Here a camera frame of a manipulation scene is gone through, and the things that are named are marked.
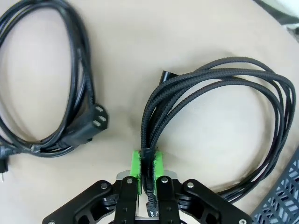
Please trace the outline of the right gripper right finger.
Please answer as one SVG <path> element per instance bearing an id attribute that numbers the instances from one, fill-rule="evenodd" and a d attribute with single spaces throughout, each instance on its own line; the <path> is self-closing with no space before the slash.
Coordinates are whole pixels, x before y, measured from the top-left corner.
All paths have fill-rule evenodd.
<path id="1" fill-rule="evenodd" d="M 195 179 L 183 183 L 163 168 L 162 154 L 155 154 L 153 171 L 159 223 L 181 224 L 179 211 L 200 224 L 251 224 L 252 218 Z"/>

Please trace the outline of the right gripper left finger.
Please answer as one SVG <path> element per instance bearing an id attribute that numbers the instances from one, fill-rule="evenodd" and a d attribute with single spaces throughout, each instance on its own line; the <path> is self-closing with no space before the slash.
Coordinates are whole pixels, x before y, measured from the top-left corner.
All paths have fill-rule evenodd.
<path id="1" fill-rule="evenodd" d="M 141 157 L 134 151 L 131 169 L 111 184 L 100 180 L 43 219 L 44 224 L 96 224 L 115 212 L 114 224 L 133 224 L 141 191 Z"/>

